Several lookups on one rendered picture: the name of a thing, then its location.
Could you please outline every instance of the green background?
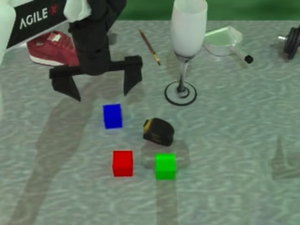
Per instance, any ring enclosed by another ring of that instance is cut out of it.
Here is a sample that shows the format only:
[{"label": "green background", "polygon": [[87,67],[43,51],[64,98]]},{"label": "green background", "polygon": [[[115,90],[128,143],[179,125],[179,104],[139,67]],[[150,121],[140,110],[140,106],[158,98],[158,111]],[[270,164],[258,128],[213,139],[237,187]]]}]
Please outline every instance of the green background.
[{"label": "green background", "polygon": [[[173,0],[127,0],[121,20],[169,20]],[[209,20],[299,20],[300,0],[207,0]]]}]

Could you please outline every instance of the red shoe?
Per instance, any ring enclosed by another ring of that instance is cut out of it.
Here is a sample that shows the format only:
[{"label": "red shoe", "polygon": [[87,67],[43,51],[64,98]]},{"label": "red shoe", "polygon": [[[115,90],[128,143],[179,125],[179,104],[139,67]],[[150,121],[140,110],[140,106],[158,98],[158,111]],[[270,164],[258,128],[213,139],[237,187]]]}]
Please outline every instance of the red shoe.
[{"label": "red shoe", "polygon": [[43,34],[29,42],[27,48],[33,62],[48,66],[78,66],[72,39],[59,31]]}]

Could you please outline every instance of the tape measure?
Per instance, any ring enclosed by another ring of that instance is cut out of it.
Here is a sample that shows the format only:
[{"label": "tape measure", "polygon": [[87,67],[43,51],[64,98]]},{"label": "tape measure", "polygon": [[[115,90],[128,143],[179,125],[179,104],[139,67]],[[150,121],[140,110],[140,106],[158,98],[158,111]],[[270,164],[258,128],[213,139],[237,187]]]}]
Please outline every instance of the tape measure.
[{"label": "tape measure", "polygon": [[170,146],[173,142],[174,128],[170,123],[159,118],[146,120],[143,126],[145,140]]}]

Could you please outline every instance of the cube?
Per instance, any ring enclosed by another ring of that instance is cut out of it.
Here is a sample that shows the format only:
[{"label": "cube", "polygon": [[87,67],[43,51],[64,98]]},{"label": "cube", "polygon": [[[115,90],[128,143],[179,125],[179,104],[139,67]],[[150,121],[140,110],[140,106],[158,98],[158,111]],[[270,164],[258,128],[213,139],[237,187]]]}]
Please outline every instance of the cube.
[{"label": "cube", "polygon": [[133,176],[133,152],[131,150],[112,152],[112,172],[114,177]]},{"label": "cube", "polygon": [[157,180],[174,180],[176,177],[176,156],[174,153],[155,155],[155,177]]},{"label": "cube", "polygon": [[121,105],[104,105],[103,121],[105,129],[122,128],[123,122]]}]

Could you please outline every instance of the table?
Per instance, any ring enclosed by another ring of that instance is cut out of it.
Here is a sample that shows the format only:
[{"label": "table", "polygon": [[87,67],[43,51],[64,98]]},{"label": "table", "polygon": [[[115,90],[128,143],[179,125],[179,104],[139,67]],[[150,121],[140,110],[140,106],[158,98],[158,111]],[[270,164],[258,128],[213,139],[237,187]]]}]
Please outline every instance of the table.
[{"label": "table", "polygon": [[[0,70],[0,223],[297,225],[300,59],[285,61],[276,39],[297,23],[209,21],[208,30],[228,24],[245,35],[243,47],[255,61],[245,68],[235,56],[202,49],[187,74],[199,97],[187,107],[163,96],[179,74],[168,21],[114,25],[112,58],[144,60],[143,82],[126,98],[121,72],[76,77],[78,103],[52,90],[49,68],[31,63],[25,49],[7,53]],[[102,105],[113,103],[122,104],[124,128],[106,131]],[[173,124],[169,149],[142,139],[152,117]],[[111,175],[112,151],[121,149],[134,151],[132,178]],[[177,180],[156,182],[153,153],[168,150],[178,155]]]}]

